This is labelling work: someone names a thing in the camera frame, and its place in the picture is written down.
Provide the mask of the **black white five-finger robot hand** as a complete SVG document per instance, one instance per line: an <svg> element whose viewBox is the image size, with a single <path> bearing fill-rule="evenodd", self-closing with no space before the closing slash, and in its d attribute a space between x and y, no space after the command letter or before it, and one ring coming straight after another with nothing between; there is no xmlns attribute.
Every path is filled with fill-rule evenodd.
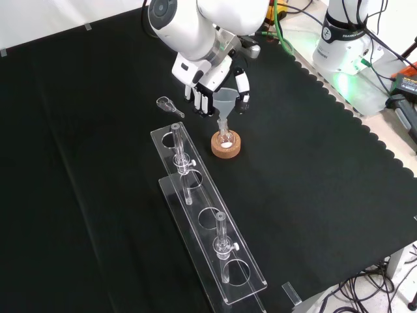
<svg viewBox="0 0 417 313"><path fill-rule="evenodd" d="M240 66L232 66L232 57L226 56L220 65L213 66L203 59L187 60L177 54L172 74L184 84L184 98L194 104L194 112L202 117L211 116L217 110L214 103L220 96L220 89L232 74L237 90L231 97L232 109L242 114L249 108L250 84L246 72Z"/></svg>

